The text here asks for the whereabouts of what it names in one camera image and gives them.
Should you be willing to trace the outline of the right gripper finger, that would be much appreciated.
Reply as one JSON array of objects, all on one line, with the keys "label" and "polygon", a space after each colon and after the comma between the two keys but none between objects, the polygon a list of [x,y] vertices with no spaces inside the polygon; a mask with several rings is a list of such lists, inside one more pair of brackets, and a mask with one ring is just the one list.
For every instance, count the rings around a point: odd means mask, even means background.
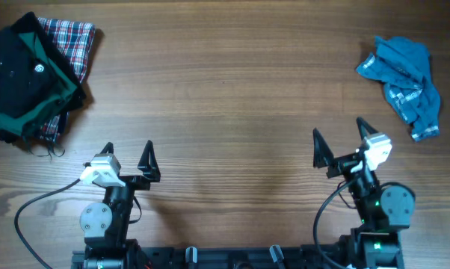
[{"label": "right gripper finger", "polygon": [[312,130],[312,135],[314,145],[313,167],[323,168],[333,165],[335,163],[334,154],[327,145],[327,142],[321,132],[317,128],[314,128]]},{"label": "right gripper finger", "polygon": [[364,140],[365,137],[368,137],[369,135],[374,135],[378,133],[378,130],[369,125],[362,117],[358,117],[356,119],[356,122],[361,140]]}]

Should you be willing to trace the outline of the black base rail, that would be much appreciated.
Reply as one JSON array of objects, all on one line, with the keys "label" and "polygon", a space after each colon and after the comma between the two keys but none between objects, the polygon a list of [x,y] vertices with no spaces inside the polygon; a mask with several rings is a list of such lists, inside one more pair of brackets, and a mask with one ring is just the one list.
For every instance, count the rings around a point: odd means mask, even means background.
[{"label": "black base rail", "polygon": [[144,247],[134,254],[92,255],[74,252],[72,268],[403,268],[399,250],[375,243],[367,254],[347,254],[343,247],[321,248],[333,262],[327,261],[313,245],[262,248],[200,249],[188,247]]}]

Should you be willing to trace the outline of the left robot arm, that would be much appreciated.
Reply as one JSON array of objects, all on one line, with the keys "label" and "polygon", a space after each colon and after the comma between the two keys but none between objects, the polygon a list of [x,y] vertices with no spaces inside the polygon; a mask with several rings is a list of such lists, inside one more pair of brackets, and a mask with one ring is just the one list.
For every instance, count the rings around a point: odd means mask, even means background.
[{"label": "left robot arm", "polygon": [[86,163],[80,180],[105,189],[101,202],[88,205],[80,216],[85,250],[73,254],[72,268],[152,268],[151,259],[138,241],[128,239],[132,208],[138,202],[136,191],[148,191],[153,182],[159,182],[158,167],[152,141],[147,141],[138,162],[140,175],[120,175],[121,165],[114,155],[114,145],[105,148]]}]

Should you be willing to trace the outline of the green folded cloth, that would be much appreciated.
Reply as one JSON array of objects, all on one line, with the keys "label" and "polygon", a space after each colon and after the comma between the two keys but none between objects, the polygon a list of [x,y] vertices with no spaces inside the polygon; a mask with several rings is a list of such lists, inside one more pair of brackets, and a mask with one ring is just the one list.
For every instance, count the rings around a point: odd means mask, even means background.
[{"label": "green folded cloth", "polygon": [[[18,35],[40,60],[46,62],[47,54],[35,32]],[[57,115],[62,110],[60,102],[68,100],[74,94],[74,91],[73,86],[69,86],[58,79],[58,82],[52,88],[52,94],[21,117],[12,118],[0,112],[0,131],[7,131],[18,136],[29,136],[42,124]]]}]

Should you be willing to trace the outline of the black shirt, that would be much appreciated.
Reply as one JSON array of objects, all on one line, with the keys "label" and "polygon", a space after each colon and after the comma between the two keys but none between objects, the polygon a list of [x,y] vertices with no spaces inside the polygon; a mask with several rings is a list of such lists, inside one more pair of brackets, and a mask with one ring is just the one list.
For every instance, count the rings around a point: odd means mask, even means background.
[{"label": "black shirt", "polygon": [[0,30],[0,112],[21,117],[52,94],[54,70],[9,27]]}]

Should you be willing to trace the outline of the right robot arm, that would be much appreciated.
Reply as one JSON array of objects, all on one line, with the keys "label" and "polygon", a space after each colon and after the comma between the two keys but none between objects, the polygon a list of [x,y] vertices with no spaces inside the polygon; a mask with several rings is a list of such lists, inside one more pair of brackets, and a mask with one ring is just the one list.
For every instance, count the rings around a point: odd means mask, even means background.
[{"label": "right robot arm", "polygon": [[[329,179],[343,178],[316,213],[312,227],[315,251],[323,268],[403,268],[400,233],[410,228],[416,193],[399,182],[380,183],[375,171],[388,159],[392,141],[362,117],[356,123],[361,144],[339,157],[318,129],[312,131],[313,166],[327,168]],[[351,195],[351,208],[357,211],[360,226],[325,250],[318,239],[318,225],[325,209],[343,191]]]}]

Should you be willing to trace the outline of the plaid red blue shirt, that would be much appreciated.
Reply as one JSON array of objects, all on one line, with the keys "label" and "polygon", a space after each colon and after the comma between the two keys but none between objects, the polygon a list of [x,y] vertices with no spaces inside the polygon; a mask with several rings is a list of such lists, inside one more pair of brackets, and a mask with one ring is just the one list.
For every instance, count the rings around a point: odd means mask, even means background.
[{"label": "plaid red blue shirt", "polygon": [[40,17],[38,22],[43,27],[48,42],[46,64],[61,82],[73,86],[74,94],[66,101],[61,101],[61,112],[44,123],[35,137],[56,141],[64,132],[69,112],[80,108],[86,99],[81,83],[87,75],[90,50],[96,31],[94,24],[61,19]]}]

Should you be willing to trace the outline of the blue denim cloth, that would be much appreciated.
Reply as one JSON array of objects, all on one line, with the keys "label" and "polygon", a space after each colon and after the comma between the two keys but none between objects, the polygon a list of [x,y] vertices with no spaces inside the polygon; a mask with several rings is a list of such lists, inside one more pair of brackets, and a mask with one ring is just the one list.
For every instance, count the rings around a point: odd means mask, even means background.
[{"label": "blue denim cloth", "polygon": [[406,37],[375,37],[370,53],[356,71],[362,77],[383,84],[385,100],[411,127],[416,142],[440,135],[441,98],[431,75],[428,48]]}]

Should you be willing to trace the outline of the black folded garment under green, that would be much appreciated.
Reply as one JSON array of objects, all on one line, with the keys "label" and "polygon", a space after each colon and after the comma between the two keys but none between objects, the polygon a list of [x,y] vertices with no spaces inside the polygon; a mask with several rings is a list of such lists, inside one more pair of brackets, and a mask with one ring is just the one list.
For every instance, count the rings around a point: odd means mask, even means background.
[{"label": "black folded garment under green", "polygon": [[67,57],[28,12],[0,30],[0,140],[54,141],[86,95]]}]

